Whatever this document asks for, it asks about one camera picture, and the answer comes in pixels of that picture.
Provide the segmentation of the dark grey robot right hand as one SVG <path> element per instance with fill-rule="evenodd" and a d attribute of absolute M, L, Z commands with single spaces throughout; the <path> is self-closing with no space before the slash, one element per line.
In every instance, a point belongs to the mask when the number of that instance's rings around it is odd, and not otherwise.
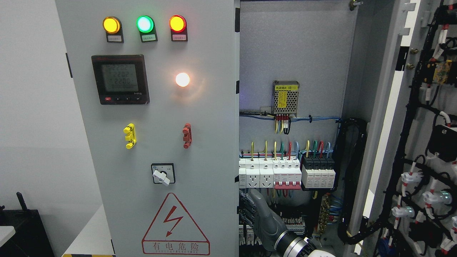
<path fill-rule="evenodd" d="M 276 241 L 287 227 L 269 208 L 264 196 L 255 188 L 251 188 L 248 193 L 239 190 L 239 207 L 241 219 L 253 228 L 263 247 L 274 252 Z"/>

